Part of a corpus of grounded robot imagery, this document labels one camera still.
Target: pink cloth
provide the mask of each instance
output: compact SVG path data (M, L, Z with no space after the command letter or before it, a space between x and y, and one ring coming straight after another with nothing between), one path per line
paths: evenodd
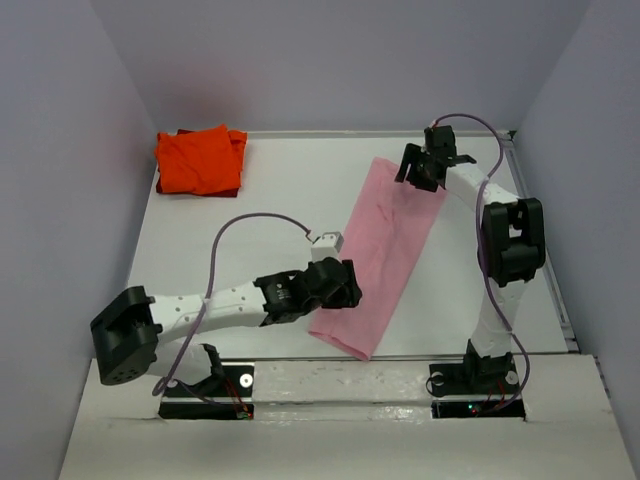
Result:
M395 183L397 171L389 160L373 160L344 232L340 256L353 260L360 305L319 310L309 328L360 360L369 360L382 340L446 196Z

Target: folded cloth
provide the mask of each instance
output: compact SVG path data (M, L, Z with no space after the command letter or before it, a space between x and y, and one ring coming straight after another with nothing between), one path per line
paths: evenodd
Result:
M220 125L200 132L159 133L157 138L158 193L237 196L242 186L245 132Z
M395 183L398 165L374 159L344 232L340 257L353 260L362 300L353 309L318 310L309 333L369 360L424 248L446 192Z

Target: white tabletop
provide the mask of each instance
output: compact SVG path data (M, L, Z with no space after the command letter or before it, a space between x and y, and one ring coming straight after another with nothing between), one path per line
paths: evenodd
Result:
M591 357L532 356L526 422L420 415L431 405L426 361L342 362L324 381L325 362L260 363L254 385L269 403L254 421L229 422L162 420L157 378L105 387L92 362L60 480L635 478ZM281 415L263 415L278 399ZM382 413L358 413L381 399Z
M373 158L399 163L408 142L421 144L422 139L250 135L237 198L158 195L156 177L129 285L144 285L151 295L204 292L213 238L239 214L278 212L313 230L344 230ZM459 136L458 150L475 157L485 170L498 154L495 140L487 137ZM494 178L516 191L506 161ZM216 287L304 268L308 261L308 242L295 227L273 219L245 220L231 227L221 241ZM464 353L478 319L482 288L473 213L449 195L375 356ZM215 345L225 358L344 356L307 334L309 320L218 330L203 334L200 341ZM515 330L530 352L566 352L559 322L550 286L539 272L522 299Z

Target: gray wall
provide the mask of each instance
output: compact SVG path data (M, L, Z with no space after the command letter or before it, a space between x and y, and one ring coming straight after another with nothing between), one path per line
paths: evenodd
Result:
M640 2L595 0L516 135L584 351L640 470Z
M92 2L165 130L416 130L452 110L516 128L589 3Z
M57 478L152 172L149 116L86 0L0 14L0 476Z

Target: orange cloth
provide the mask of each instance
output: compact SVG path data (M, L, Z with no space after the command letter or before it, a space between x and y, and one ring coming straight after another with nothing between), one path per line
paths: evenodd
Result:
M182 135L158 133L162 193L212 195L242 186L246 132L226 125Z

